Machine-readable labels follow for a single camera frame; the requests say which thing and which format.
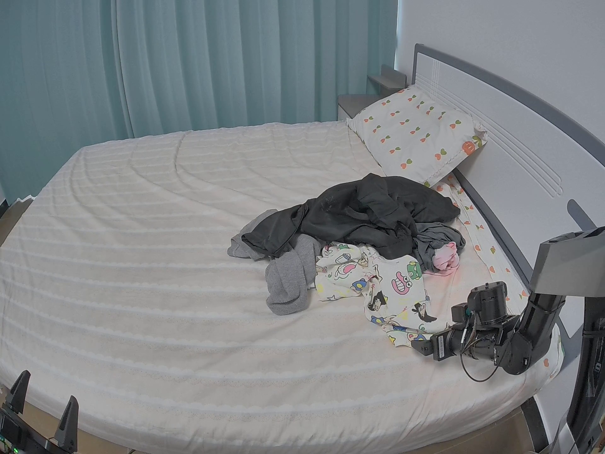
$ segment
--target white pillow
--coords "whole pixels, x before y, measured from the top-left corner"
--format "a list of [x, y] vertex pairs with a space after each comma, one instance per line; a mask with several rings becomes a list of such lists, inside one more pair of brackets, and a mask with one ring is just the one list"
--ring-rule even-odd
[[415, 85], [347, 120], [386, 175], [433, 186], [486, 141], [473, 118]]

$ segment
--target pink garment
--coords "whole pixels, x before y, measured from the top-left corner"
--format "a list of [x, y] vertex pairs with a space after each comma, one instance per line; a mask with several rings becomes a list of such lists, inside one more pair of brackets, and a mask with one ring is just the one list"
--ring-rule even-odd
[[435, 251], [433, 266], [439, 269], [443, 276], [454, 272], [458, 268], [458, 264], [460, 264], [460, 257], [458, 257], [456, 242], [450, 242]]

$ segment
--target bed frame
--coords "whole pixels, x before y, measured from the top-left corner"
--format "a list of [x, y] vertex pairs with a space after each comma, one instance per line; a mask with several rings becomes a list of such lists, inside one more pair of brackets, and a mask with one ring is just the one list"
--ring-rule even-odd
[[[605, 143], [586, 128], [512, 82], [426, 45], [414, 49], [412, 84], [488, 130], [491, 144], [454, 174], [525, 285], [542, 241], [605, 224], [598, 191]], [[583, 311], [579, 297], [568, 297], [561, 311], [563, 368], [579, 356]]]

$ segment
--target mattress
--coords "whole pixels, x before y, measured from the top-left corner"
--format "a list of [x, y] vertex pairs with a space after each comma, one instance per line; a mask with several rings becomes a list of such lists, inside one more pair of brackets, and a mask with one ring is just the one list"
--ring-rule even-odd
[[[369, 172], [342, 122], [81, 149], [0, 247], [0, 378], [28, 369], [30, 403], [58, 417], [74, 395], [80, 428], [149, 453], [400, 453], [495, 421], [558, 372], [558, 330], [525, 374], [477, 384], [457, 359], [394, 347], [360, 297], [272, 314], [267, 263], [227, 256], [264, 210]], [[520, 312], [526, 292], [464, 190], [435, 188], [468, 242], [456, 274], [425, 277], [436, 313], [498, 279]]]

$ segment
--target teal curtain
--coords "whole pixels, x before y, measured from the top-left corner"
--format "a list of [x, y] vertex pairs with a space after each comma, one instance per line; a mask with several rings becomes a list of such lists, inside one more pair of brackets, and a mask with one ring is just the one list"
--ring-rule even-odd
[[393, 65], [397, 0], [0, 0], [0, 183], [36, 194], [80, 147], [333, 120]]

